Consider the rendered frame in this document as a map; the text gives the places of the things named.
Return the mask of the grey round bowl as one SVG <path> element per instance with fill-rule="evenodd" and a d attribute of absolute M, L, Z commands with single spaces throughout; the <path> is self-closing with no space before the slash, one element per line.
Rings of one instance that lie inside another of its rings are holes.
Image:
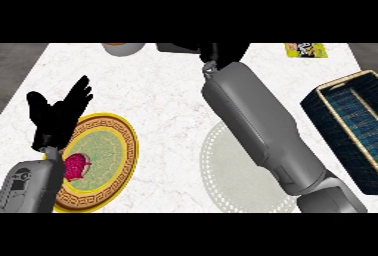
<path fill-rule="evenodd" d="M 105 51 L 117 57 L 126 57 L 136 54 L 145 44 L 144 43 L 104 43 Z"/>

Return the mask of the dark grey flat object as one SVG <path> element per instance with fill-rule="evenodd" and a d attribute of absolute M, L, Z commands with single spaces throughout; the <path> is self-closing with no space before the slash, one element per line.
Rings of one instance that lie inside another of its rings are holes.
<path fill-rule="evenodd" d="M 191 54 L 198 54 L 200 53 L 198 50 L 187 49 L 181 46 L 176 46 L 173 43 L 158 43 L 157 44 L 157 49 L 161 52 L 170 52 L 170 53 L 191 53 Z"/>

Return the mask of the red and tan pastry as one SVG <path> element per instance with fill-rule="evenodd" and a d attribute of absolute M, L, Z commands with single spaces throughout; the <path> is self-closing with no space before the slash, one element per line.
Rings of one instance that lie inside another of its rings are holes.
<path fill-rule="evenodd" d="M 91 169 L 91 158 L 85 153 L 73 154 L 64 161 L 65 164 L 65 179 L 74 181 L 85 178 Z"/>

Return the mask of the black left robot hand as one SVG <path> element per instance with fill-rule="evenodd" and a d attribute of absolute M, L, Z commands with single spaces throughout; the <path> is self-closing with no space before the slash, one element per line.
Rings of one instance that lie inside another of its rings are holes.
<path fill-rule="evenodd" d="M 88 76 L 80 78 L 65 99 L 54 105 L 48 103 L 48 99 L 39 92 L 31 91 L 27 94 L 30 119 L 37 127 L 31 146 L 36 151 L 48 147 L 55 147 L 58 150 L 67 147 L 79 119 L 92 99 Z"/>

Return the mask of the dark blue wicker basket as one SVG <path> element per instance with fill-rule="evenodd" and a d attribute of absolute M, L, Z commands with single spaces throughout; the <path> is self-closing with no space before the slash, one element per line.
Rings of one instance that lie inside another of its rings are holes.
<path fill-rule="evenodd" d="M 378 195 L 378 73 L 318 86 L 302 108 L 362 193 Z"/>

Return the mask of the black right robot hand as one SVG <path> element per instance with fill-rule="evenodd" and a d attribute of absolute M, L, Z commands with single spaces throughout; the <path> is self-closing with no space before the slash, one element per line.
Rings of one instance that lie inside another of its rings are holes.
<path fill-rule="evenodd" d="M 222 70 L 232 62 L 240 62 L 250 44 L 246 42 L 201 43 L 200 58 L 204 63 L 215 61 Z"/>

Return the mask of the yellow and brown patterned plate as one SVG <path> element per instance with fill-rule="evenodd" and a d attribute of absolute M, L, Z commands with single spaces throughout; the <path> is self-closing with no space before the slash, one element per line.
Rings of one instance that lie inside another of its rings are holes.
<path fill-rule="evenodd" d="M 113 113 L 95 113 L 80 118 L 62 159 L 85 153 L 92 162 L 83 179 L 68 181 L 57 195 L 57 212 L 94 212 L 122 193 L 133 176 L 139 141 L 127 120 Z"/>

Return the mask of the pale grey round placemat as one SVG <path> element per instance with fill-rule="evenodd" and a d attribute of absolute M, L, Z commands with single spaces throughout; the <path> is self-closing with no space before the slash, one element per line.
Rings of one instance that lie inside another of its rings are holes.
<path fill-rule="evenodd" d="M 223 122 L 210 130 L 200 153 L 203 184 L 225 213 L 288 213 L 297 204 L 271 172 L 251 160 Z"/>

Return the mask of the yellow printed packet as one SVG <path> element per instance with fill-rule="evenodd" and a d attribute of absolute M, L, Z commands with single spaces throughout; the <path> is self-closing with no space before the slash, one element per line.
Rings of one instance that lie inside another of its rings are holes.
<path fill-rule="evenodd" d="M 328 53 L 322 43 L 285 43 L 290 58 L 327 58 Z"/>

